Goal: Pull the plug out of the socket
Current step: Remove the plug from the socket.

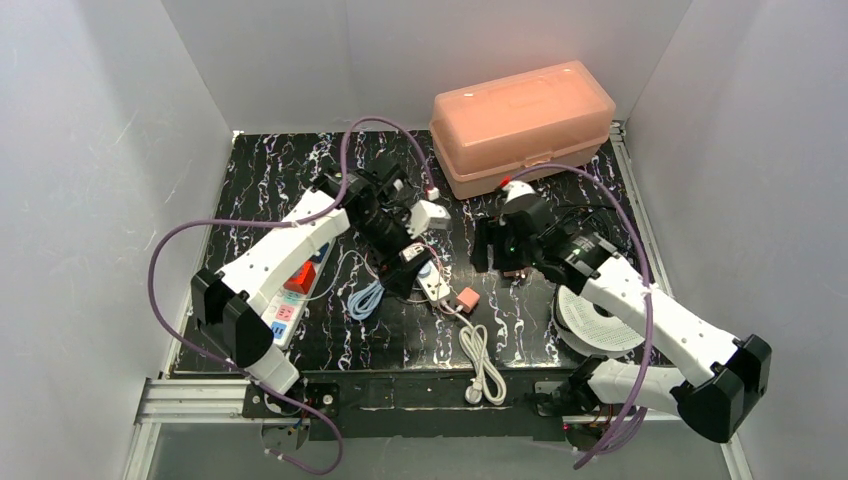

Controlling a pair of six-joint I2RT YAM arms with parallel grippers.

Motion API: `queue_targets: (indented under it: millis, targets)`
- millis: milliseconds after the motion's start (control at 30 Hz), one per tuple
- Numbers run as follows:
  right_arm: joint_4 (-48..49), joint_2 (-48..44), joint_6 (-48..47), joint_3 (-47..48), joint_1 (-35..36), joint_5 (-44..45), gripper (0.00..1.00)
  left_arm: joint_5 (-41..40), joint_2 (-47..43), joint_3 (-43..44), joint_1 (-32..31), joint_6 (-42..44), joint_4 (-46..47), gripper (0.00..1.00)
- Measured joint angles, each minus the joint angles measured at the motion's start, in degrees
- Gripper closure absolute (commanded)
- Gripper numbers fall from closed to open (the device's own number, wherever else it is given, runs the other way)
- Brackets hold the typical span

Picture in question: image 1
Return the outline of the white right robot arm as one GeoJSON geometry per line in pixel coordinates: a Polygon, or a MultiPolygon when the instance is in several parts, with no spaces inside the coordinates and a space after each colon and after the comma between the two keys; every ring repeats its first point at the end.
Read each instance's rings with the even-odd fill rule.
{"type": "Polygon", "coordinates": [[[471,263],[478,272],[532,267],[639,333],[651,326],[649,341],[670,363],[647,369],[635,405],[675,414],[710,441],[728,442],[767,391],[765,340],[740,339],[646,287],[614,244],[563,227],[534,192],[508,194],[499,215],[476,221],[471,263]]]}

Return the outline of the pink translucent storage box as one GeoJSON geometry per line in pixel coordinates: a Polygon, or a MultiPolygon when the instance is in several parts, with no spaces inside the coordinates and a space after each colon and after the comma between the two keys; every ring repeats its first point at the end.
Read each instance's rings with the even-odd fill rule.
{"type": "Polygon", "coordinates": [[[539,164],[582,166],[609,138],[616,105],[579,61],[437,95],[436,158],[458,200],[539,164]]]}

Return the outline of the long white power strip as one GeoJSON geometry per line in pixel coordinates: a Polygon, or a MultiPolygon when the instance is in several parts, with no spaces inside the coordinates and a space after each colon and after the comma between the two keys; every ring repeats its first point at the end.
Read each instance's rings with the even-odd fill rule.
{"type": "Polygon", "coordinates": [[[272,332],[273,343],[280,349],[288,348],[308,303],[317,297],[315,285],[327,265],[327,257],[334,245],[334,240],[326,243],[308,260],[315,264],[317,270],[315,283],[308,294],[301,295],[287,291],[282,285],[262,314],[262,320],[272,332]]]}

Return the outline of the pink power adapter plug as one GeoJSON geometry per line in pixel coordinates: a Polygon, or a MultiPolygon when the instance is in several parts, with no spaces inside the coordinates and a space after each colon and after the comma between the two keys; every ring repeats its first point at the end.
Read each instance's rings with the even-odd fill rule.
{"type": "Polygon", "coordinates": [[[461,312],[471,313],[478,305],[480,298],[476,290],[466,287],[456,296],[456,303],[461,312]]]}

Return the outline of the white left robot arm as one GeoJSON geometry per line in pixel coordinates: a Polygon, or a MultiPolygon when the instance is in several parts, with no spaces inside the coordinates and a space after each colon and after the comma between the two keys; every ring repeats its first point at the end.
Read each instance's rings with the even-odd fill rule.
{"type": "Polygon", "coordinates": [[[292,211],[246,253],[191,280],[193,319],[198,330],[254,381],[287,393],[300,374],[283,349],[293,332],[297,306],[284,307],[285,290],[305,301],[309,287],[294,288],[300,274],[320,268],[318,256],[348,230],[367,243],[375,285],[382,293],[407,298],[421,287],[431,303],[444,298],[434,254],[421,237],[444,229],[447,210],[432,198],[409,198],[410,185],[396,166],[344,174],[322,170],[292,211]]]}

